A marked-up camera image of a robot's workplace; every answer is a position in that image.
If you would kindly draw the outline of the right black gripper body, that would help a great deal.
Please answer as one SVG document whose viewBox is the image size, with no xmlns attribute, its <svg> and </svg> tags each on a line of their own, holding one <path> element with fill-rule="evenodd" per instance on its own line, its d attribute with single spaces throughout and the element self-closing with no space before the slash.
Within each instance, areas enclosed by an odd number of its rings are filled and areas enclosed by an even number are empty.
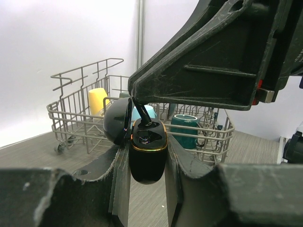
<svg viewBox="0 0 303 227">
<path fill-rule="evenodd" d="M 303 74 L 303 2 L 281 0 L 266 73 L 259 81 L 252 105 L 273 103 L 290 76 Z"/>
</svg>

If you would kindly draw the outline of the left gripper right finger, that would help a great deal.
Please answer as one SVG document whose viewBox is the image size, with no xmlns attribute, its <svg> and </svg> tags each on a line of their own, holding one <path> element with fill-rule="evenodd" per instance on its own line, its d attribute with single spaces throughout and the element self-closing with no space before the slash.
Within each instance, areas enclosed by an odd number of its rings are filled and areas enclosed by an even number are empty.
<svg viewBox="0 0 303 227">
<path fill-rule="evenodd" d="M 300 227 L 303 167 L 203 163 L 169 136 L 165 166 L 171 227 Z"/>
</svg>

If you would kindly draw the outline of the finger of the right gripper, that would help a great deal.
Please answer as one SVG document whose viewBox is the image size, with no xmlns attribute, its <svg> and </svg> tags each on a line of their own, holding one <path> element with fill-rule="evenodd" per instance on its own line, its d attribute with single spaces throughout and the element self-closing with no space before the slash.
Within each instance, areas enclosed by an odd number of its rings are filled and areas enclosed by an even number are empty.
<svg viewBox="0 0 303 227">
<path fill-rule="evenodd" d="M 279 0 L 201 0 L 128 81 L 137 102 L 247 111 L 277 25 Z"/>
</svg>

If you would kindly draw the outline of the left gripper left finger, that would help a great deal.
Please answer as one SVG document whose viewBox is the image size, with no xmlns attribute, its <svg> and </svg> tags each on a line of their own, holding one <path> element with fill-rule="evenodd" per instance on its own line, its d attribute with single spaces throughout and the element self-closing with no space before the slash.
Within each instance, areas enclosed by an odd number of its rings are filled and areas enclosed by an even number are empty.
<svg viewBox="0 0 303 227">
<path fill-rule="evenodd" d="M 112 146 L 74 174 L 58 168 L 0 171 L 3 227 L 125 227 L 128 148 Z"/>
</svg>

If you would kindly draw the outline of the black earbud charging case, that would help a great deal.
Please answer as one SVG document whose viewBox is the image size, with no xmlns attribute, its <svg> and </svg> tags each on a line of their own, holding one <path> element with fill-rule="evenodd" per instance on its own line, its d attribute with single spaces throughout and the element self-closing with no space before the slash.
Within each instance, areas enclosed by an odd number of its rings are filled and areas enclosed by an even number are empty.
<svg viewBox="0 0 303 227">
<path fill-rule="evenodd" d="M 128 146 L 129 166 L 133 178 L 142 184 L 153 184 L 163 175 L 168 153 L 168 135 L 164 124 L 151 118 L 144 126 L 141 118 L 131 122 L 133 100 L 120 98 L 106 110 L 103 130 L 109 141 Z"/>
</svg>

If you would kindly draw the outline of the black earbud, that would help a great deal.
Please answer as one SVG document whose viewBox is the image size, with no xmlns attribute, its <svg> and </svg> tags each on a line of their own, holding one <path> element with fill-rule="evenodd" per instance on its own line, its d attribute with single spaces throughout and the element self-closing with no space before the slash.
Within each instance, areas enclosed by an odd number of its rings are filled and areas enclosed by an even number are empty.
<svg viewBox="0 0 303 227">
<path fill-rule="evenodd" d="M 152 124 L 152 120 L 143 104 L 140 104 L 134 97 L 132 97 L 133 103 L 141 117 L 141 123 L 144 126 L 149 126 Z"/>
</svg>

